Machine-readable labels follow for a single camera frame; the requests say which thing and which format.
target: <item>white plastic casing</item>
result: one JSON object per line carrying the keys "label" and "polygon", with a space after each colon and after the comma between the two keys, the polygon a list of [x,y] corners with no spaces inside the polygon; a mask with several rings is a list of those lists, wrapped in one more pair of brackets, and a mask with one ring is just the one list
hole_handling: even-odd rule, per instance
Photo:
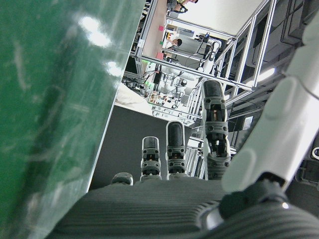
{"label": "white plastic casing", "polygon": [[319,15],[304,33],[288,77],[274,90],[243,148],[222,178],[227,192],[242,191],[264,173],[286,189],[319,128]]}

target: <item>black joint cover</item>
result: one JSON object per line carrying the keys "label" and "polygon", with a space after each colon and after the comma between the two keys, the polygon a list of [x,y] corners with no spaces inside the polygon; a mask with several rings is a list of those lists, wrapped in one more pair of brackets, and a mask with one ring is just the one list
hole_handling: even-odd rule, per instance
{"label": "black joint cover", "polygon": [[218,81],[205,81],[203,83],[205,97],[221,97],[221,89]]}
{"label": "black joint cover", "polygon": [[223,197],[219,213],[223,219],[267,201],[287,202],[287,196],[279,184],[265,180],[257,181],[242,192],[234,192]]}
{"label": "black joint cover", "polygon": [[143,142],[144,148],[159,148],[156,137],[146,137]]}
{"label": "black joint cover", "polygon": [[167,127],[167,140],[169,146],[183,146],[183,125],[180,122],[170,122]]}

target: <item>ceiling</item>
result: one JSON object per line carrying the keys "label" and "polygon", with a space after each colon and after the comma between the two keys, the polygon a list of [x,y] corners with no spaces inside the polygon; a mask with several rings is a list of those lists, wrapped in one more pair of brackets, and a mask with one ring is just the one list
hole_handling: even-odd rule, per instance
{"label": "ceiling", "polygon": [[178,18],[236,34],[263,0],[199,0]]}

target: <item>man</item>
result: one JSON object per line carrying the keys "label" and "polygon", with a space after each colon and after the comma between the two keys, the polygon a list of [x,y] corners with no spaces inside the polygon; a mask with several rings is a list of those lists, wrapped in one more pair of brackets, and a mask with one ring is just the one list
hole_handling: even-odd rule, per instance
{"label": "man", "polygon": [[181,8],[183,6],[185,6],[185,4],[187,4],[188,2],[197,3],[198,0],[177,0],[177,4],[176,4],[174,10],[175,11],[180,11]]}
{"label": "man", "polygon": [[173,41],[170,40],[170,39],[167,39],[170,43],[171,43],[171,46],[167,47],[168,49],[169,48],[172,48],[173,46],[180,46],[182,44],[182,40],[181,39],[174,39]]}

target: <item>green board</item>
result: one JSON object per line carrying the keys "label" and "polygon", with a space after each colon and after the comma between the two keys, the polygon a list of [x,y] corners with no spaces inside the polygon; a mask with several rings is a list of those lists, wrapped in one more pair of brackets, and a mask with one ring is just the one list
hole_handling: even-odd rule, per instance
{"label": "green board", "polygon": [[43,238],[89,186],[144,0],[2,0],[0,238]]}

